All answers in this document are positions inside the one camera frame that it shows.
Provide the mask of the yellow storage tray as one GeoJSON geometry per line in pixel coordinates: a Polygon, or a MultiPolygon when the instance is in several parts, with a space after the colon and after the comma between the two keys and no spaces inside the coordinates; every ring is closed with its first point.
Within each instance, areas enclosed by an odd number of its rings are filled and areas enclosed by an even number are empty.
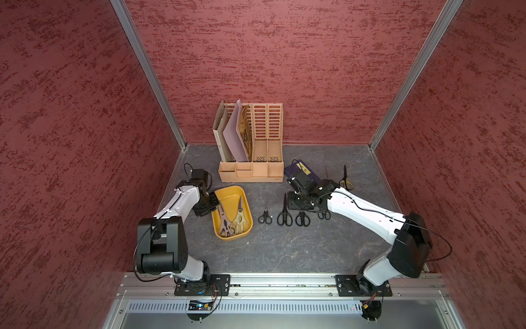
{"type": "Polygon", "coordinates": [[[249,209],[249,204],[248,204],[247,197],[245,195],[244,190],[239,186],[229,186],[223,189],[216,190],[215,193],[219,199],[219,205],[222,205],[226,213],[226,216],[231,223],[236,218],[236,213],[238,210],[238,203],[239,203],[239,200],[242,198],[245,218],[247,219],[249,223],[249,226],[245,228],[244,233],[237,234],[237,235],[231,234],[231,237],[221,238],[219,236],[219,228],[221,225],[221,220],[220,220],[219,212],[216,207],[216,210],[212,212],[212,223],[213,223],[214,232],[216,236],[222,241],[233,241],[236,239],[246,237],[253,228],[253,217],[251,215],[251,211],[249,209]]]}

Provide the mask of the large black scissors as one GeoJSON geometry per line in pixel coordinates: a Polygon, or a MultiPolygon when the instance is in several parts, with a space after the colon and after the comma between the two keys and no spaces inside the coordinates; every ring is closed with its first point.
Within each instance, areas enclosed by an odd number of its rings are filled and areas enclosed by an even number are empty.
{"type": "Polygon", "coordinates": [[[284,194],[282,211],[278,214],[277,217],[277,224],[278,226],[287,227],[291,227],[293,225],[292,215],[288,211],[288,198],[286,193],[284,194]]]}

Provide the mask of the yellow black handled scissors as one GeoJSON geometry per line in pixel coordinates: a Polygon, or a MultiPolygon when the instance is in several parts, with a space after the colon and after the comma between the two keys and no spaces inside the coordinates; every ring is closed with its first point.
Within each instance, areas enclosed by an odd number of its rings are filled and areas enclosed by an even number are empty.
{"type": "Polygon", "coordinates": [[[347,175],[347,166],[344,165],[343,170],[343,177],[339,182],[340,187],[344,188],[346,191],[353,190],[353,184],[350,182],[349,177],[347,175]]]}

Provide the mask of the small black scissors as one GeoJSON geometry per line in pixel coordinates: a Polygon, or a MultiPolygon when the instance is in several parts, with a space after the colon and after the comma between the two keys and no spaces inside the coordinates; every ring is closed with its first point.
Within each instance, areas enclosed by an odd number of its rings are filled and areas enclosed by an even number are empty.
{"type": "Polygon", "coordinates": [[[263,214],[259,216],[258,223],[266,225],[271,225],[273,223],[273,217],[268,211],[268,204],[265,205],[263,214]]]}

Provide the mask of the blue handled scissors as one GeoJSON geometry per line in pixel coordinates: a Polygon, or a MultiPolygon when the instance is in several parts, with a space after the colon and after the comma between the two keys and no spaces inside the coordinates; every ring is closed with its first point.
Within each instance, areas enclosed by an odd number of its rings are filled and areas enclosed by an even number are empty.
{"type": "Polygon", "coordinates": [[[325,179],[322,179],[321,183],[317,187],[318,189],[318,203],[319,203],[319,210],[318,210],[318,218],[319,219],[325,219],[330,220],[331,214],[327,209],[326,201],[324,200],[324,195],[327,193],[327,183],[330,181],[330,176],[327,167],[325,167],[325,179]]]}

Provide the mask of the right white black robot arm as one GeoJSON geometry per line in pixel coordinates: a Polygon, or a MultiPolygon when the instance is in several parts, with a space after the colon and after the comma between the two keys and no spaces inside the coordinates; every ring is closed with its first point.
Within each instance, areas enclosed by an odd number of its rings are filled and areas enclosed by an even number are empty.
{"type": "Polygon", "coordinates": [[[430,262],[433,232],[419,214],[404,215],[376,206],[333,180],[313,180],[299,173],[288,178],[287,183],[293,188],[287,197],[290,209],[342,215],[391,246],[389,251],[368,260],[360,268],[356,282],[362,290],[380,287],[398,276],[418,278],[424,265],[430,262]]]}

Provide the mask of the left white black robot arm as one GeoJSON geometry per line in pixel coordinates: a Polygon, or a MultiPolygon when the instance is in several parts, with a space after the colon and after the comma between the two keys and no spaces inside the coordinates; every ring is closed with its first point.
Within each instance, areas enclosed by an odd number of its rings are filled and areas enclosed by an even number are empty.
{"type": "Polygon", "coordinates": [[[175,276],[183,282],[210,282],[208,265],[190,256],[184,222],[191,212],[204,217],[215,211],[219,200],[211,188],[210,174],[194,169],[181,181],[168,204],[151,218],[141,219],[134,249],[134,274],[175,276]]]}

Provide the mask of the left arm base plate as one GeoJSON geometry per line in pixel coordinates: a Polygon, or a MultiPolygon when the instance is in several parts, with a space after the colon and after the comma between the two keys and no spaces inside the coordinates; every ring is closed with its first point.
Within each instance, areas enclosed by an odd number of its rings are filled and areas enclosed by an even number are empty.
{"type": "Polygon", "coordinates": [[[228,296],[230,293],[231,275],[210,274],[200,281],[177,281],[175,285],[175,296],[228,296]]]}

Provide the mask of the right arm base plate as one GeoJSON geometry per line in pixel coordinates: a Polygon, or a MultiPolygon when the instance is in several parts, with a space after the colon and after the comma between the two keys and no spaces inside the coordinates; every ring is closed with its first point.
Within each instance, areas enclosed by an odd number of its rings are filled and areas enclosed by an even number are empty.
{"type": "Polygon", "coordinates": [[[388,281],[375,286],[366,278],[358,275],[335,275],[336,288],[340,297],[392,297],[393,292],[388,281]]]}

